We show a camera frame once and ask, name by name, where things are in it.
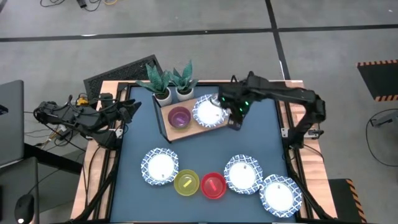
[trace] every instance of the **bowl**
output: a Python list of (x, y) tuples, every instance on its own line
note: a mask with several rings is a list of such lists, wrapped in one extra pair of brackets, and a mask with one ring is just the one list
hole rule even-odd
[(202, 178), (200, 189), (207, 198), (219, 199), (226, 192), (226, 182), (221, 174), (211, 172)]
[(193, 195), (199, 185), (199, 177), (193, 170), (181, 170), (174, 179), (174, 189), (183, 196)]
[(185, 128), (191, 121), (191, 112), (183, 106), (176, 106), (169, 112), (168, 120), (175, 128)]

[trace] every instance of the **white flower pot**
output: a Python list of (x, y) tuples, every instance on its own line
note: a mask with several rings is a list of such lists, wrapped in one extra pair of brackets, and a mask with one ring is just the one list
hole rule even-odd
[(156, 100), (159, 102), (160, 106), (167, 106), (167, 105), (172, 104), (172, 100), (173, 100), (173, 98), (172, 98), (172, 92), (171, 92), (171, 90), (170, 90), (168, 87), (167, 87), (167, 90), (169, 91), (169, 95), (168, 95), (168, 97), (167, 97), (166, 99), (160, 100), (160, 99), (158, 99), (158, 98), (155, 96), (155, 98), (156, 98)]
[(186, 101), (186, 100), (191, 100), (193, 98), (193, 89), (191, 90), (190, 93), (185, 94), (185, 95), (179, 93), (177, 88), (175, 89), (175, 92), (177, 93), (178, 100), (181, 101), (181, 102), (182, 101)]

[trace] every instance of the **cable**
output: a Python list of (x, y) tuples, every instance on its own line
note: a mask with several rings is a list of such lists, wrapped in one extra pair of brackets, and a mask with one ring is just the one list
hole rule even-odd
[(94, 1), (94, 2), (91, 2), (91, 0), (90, 0), (90, 3), (97, 3), (97, 2), (98, 2), (98, 5), (97, 5), (97, 7), (95, 7), (95, 9), (87, 9), (87, 7), (84, 7), (84, 9), (86, 11), (88, 11), (88, 12), (94, 12), (95, 10), (97, 10), (99, 8), (99, 6), (101, 4), (101, 0), (97, 0), (97, 1)]
[(36, 131), (29, 131), (24, 134), (32, 134), (32, 133), (39, 132), (39, 131), (49, 131), (49, 130), (48, 129), (40, 129), (40, 130), (36, 130)]
[(98, 204), (99, 200), (101, 200), (104, 192), (106, 191), (106, 189), (108, 189), (109, 184), (115, 180), (116, 178), (116, 164), (118, 163), (118, 161), (116, 160), (112, 166), (112, 169), (110, 170), (107, 178), (105, 179), (105, 181), (98, 187), (98, 191), (97, 193), (94, 195), (94, 197), (91, 199), (90, 203), (88, 204), (88, 206), (84, 209), (84, 211), (82, 211), (82, 213), (77, 216), (73, 221), (82, 221), (82, 220), (87, 220), (87, 218), (91, 215), (94, 207)]
[(83, 179), (84, 179), (84, 184), (85, 184), (85, 193), (86, 193), (86, 202), (85, 202), (85, 207), (87, 207), (88, 202), (87, 202), (87, 197), (88, 197), (88, 187), (87, 187), (87, 181), (86, 181), (86, 170), (85, 170), (85, 160), (83, 159)]
[(61, 142), (60, 144), (57, 144), (57, 140), (58, 140), (58, 139), (55, 139), (55, 140), (54, 140), (55, 146), (63, 147), (63, 146), (66, 146), (67, 144), (69, 144), (69, 142), (67, 142), (67, 141), (65, 141), (63, 144), (62, 144), (62, 142)]
[(286, 158), (285, 158), (285, 154), (282, 154), (282, 159), (283, 159), (283, 160), (285, 160), (285, 159), (286, 159)]
[[(59, 136), (61, 136), (60, 133), (56, 132), (56, 130), (50, 128), (48, 125), (46, 125), (46, 124), (43, 124), (43, 125), (46, 126), (46, 127), (48, 127), (51, 131), (55, 132), (55, 133), (58, 134)], [(79, 150), (81, 150), (81, 151), (83, 151), (83, 152), (86, 152), (84, 149), (82, 149), (82, 148), (80, 148), (79, 146), (75, 145), (75, 144), (72, 143), (71, 141), (69, 141), (69, 140), (67, 140), (67, 139), (65, 139), (65, 141), (67, 141), (67, 142), (68, 142), (69, 144), (71, 144), (72, 146), (75, 146), (77, 149), (79, 149)]]
[(55, 147), (59, 147), (59, 146), (53, 146), (53, 147), (51, 147), (50, 149), (46, 149), (45, 151), (48, 152), (49, 150), (51, 150), (51, 149), (53, 149), (53, 148), (55, 148)]
[(304, 146), (307, 147), (307, 148), (309, 148), (309, 149), (311, 149), (313, 152), (317, 153), (320, 157), (322, 157), (322, 160), (325, 161), (325, 158), (323, 158), (323, 155), (322, 155), (321, 152), (319, 152), (318, 150), (316, 150), (316, 149), (314, 149), (313, 147), (308, 146), (308, 145), (306, 145), (306, 144), (304, 144)]
[(26, 136), (29, 136), (29, 137), (31, 137), (31, 138), (44, 138), (44, 137), (49, 137), (50, 135), (51, 135), (51, 133), (50, 134), (46, 134), (46, 135), (44, 135), (44, 136), (31, 136), (30, 134), (25, 134)]
[(94, 160), (94, 157), (95, 157), (95, 154), (97, 154), (97, 152), (99, 151), (99, 149), (100, 149), (101, 147), (100, 146), (98, 146), (98, 148), (95, 150), (95, 152), (94, 152), (94, 154), (93, 154), (93, 156), (91, 157), (91, 161), (90, 161), (90, 164), (88, 165), (88, 180), (87, 180), (87, 191), (86, 191), (86, 207), (87, 207), (87, 205), (88, 205), (88, 189), (90, 189), (90, 171), (91, 171), (91, 165), (93, 164), (93, 160)]
[(369, 123), (372, 122), (372, 119), (373, 119), (375, 116), (377, 116), (377, 115), (379, 115), (379, 114), (381, 114), (381, 113), (383, 113), (383, 112), (392, 111), (392, 110), (398, 110), (398, 108), (382, 110), (382, 111), (380, 111), (380, 112), (374, 114), (373, 116), (371, 116), (371, 117), (369, 118), (368, 122), (366, 123), (366, 127), (365, 127), (365, 137), (366, 137), (366, 144), (368, 145), (369, 152), (371, 153), (371, 155), (373, 156), (373, 158), (374, 158), (375, 160), (377, 160), (377, 161), (380, 162), (381, 164), (383, 164), (383, 165), (385, 165), (385, 166), (388, 166), (388, 167), (398, 167), (398, 165), (386, 164), (385, 162), (380, 161), (380, 160), (373, 154), (372, 149), (371, 149), (371, 147), (370, 147), (370, 145), (369, 145), (369, 139), (368, 139), (368, 127), (369, 127)]
[(64, 144), (57, 144), (57, 140), (58, 140), (58, 139), (55, 139), (55, 140), (54, 140), (54, 144), (55, 144), (56, 146), (60, 146), (60, 147), (66, 146), (66, 145), (68, 145), (68, 144), (70, 143), (70, 141), (72, 140), (72, 138), (73, 138), (73, 130), (70, 131), (70, 138), (69, 138), (69, 141), (65, 141), (66, 144), (65, 144), (65, 143), (64, 143)]
[[(115, 131), (116, 131), (117, 129), (119, 129), (121, 126), (122, 126), (122, 125), (120, 124), (117, 128), (115, 128)], [(126, 130), (126, 131), (123, 131), (122, 136), (125, 135), (125, 134), (129, 131), (129, 126), (124, 125), (124, 127), (125, 127), (127, 130)], [(95, 150), (93, 156), (91, 157), (90, 163), (89, 163), (89, 165), (88, 165), (88, 175), (87, 175), (87, 176), (88, 176), (88, 177), (87, 177), (88, 180), (87, 180), (86, 206), (88, 205), (88, 189), (90, 189), (91, 165), (93, 164), (94, 157), (95, 157), (96, 153), (99, 151), (100, 148), (101, 148), (101, 147), (98, 146), (98, 148)]]
[(40, 5), (42, 6), (42, 7), (51, 7), (51, 6), (58, 6), (59, 4), (61, 4), (61, 3), (63, 3), (65, 0), (56, 0), (56, 1), (52, 1), (52, 0), (50, 0), (50, 2), (51, 3), (53, 3), (53, 4), (51, 4), (51, 5), (43, 5), (43, 0), (40, 0)]
[[(75, 162), (79, 159), (79, 157), (80, 157), (83, 153), (84, 153), (84, 152), (80, 153), (80, 154), (77, 156), (77, 159), (75, 160)], [(45, 177), (43, 177), (41, 180), (38, 181), (37, 184), (35, 184), (35, 185), (27, 192), (27, 194), (29, 194), (33, 189), (35, 189), (35, 187), (37, 187), (37, 186), (38, 186), (43, 180), (45, 180), (47, 177), (50, 177), (51, 175), (53, 175), (54, 173), (56, 173), (56, 172), (58, 172), (58, 171), (60, 171), (60, 169), (57, 169), (57, 170), (51, 172), (50, 174), (46, 175)]]
[(118, 0), (114, 0), (113, 2), (107, 3), (106, 0), (104, 0), (104, 3), (105, 3), (106, 5), (109, 5), (109, 6), (110, 6), (110, 5), (113, 5), (113, 4), (117, 3), (117, 1), (118, 1)]
[(79, 111), (78, 109), (76, 109), (76, 108), (72, 105), (72, 103), (70, 102), (70, 101), (72, 100), (72, 98), (73, 98), (72, 95), (69, 95), (69, 98), (68, 98), (68, 101), (67, 101), (67, 105), (68, 105), (74, 112), (79, 113), (79, 114), (82, 114), (82, 115), (93, 115), (93, 114), (102, 113), (102, 112), (104, 112), (104, 111), (107, 111), (107, 110), (111, 109), (112, 107), (116, 106), (117, 103), (119, 103), (119, 100), (117, 100), (117, 99), (103, 99), (104, 101), (114, 101), (114, 103), (113, 103), (111, 106), (108, 106), (108, 107), (106, 107), (106, 108), (103, 108), (103, 109), (101, 109), (101, 110), (98, 110), (98, 111), (95, 111), (95, 112), (92, 112), (92, 113), (82, 113), (81, 111)]

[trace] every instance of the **wooden table frame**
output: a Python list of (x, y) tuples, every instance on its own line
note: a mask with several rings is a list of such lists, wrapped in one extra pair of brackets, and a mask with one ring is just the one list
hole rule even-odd
[[(120, 99), (125, 99), (126, 97), (126, 89), (125, 87), (128, 84), (134, 84), (136, 81), (104, 81), (101, 93), (111, 93), (113, 96), (120, 97)], [(222, 83), (229, 82), (229, 80), (200, 80), (200, 83)], [(276, 80), (274, 82), (285, 82), (288, 87), (303, 87), (302, 81), (280, 81)], [(305, 109), (301, 105), (296, 105), (290, 103), (289, 106), (285, 106), (283, 102), (279, 103), (280, 105), (280, 113), (282, 117), (281, 123), (283, 123), (284, 127), (289, 127), (289, 118), (290, 121), (297, 125), (298, 121), (301, 120), (305, 113)], [(318, 150), (320, 152), (320, 146), (318, 140), (304, 140), (304, 144)], [(88, 173), (88, 166), (90, 161), (97, 151), (98, 145), (95, 141), (90, 141), (87, 145), (87, 150), (85, 154), (84, 166), (86, 174)], [(327, 214), (332, 217), (337, 217), (335, 205), (333, 202), (333, 198), (330, 192), (330, 186), (328, 183), (328, 177), (326, 175), (326, 170), (322, 158), (308, 149), (301, 149), (297, 152), (296, 156), (299, 156), (300, 159), (292, 159), (293, 167), (296, 172), (298, 172), (302, 168), (303, 176), (305, 176), (305, 181), (307, 184), (307, 189), (313, 195), (315, 200), (320, 204), (320, 206), (327, 212)], [(100, 186), (100, 182), (102, 182), (106, 176), (109, 174), (116, 155), (116, 151), (107, 151), (103, 148), (99, 148), (93, 158), (93, 162), (91, 165), (90, 171), (90, 187), (88, 189), (88, 201), (90, 202), (94, 195), (97, 193), (98, 188)], [(111, 206), (108, 206), (109, 203), (109, 193), (111, 190), (114, 190), (114, 187), (110, 185), (106, 192), (102, 196), (101, 203), (96, 207), (94, 212), (90, 215), (89, 219), (104, 219), (109, 218)], [(73, 204), (73, 210), (71, 214), (71, 218), (75, 218), (79, 216), (85, 208), (85, 184), (83, 180), (83, 172), (80, 175), (80, 180), (76, 192), (75, 202)], [(300, 211), (300, 216), (302, 218), (311, 218), (311, 212), (307, 213), (307, 206), (303, 205)]]

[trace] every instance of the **white bowl with blue pattern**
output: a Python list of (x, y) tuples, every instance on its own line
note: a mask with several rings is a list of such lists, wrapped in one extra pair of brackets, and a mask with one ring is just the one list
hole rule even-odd
[(300, 210), (302, 193), (290, 177), (272, 174), (261, 185), (260, 199), (268, 212), (280, 218), (288, 218)]
[(178, 156), (165, 148), (149, 151), (141, 162), (144, 180), (151, 185), (164, 185), (174, 180), (178, 174)]
[(251, 195), (262, 185), (262, 168), (255, 158), (243, 154), (236, 155), (226, 164), (224, 178), (231, 190)]
[(228, 110), (215, 106), (211, 99), (216, 95), (207, 94), (199, 97), (193, 106), (192, 116), (198, 124), (206, 128), (214, 128), (228, 118)]

